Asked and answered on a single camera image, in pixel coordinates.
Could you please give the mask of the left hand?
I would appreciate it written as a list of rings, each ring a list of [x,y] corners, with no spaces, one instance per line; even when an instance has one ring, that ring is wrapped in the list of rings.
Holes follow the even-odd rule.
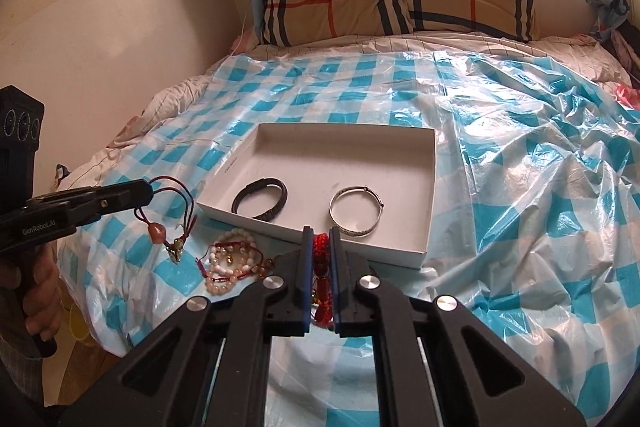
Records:
[[[1,338],[30,357],[32,337],[53,339],[63,317],[60,272],[50,243],[41,245],[35,253],[24,293],[20,291],[23,274],[25,271],[15,262],[1,260]]]

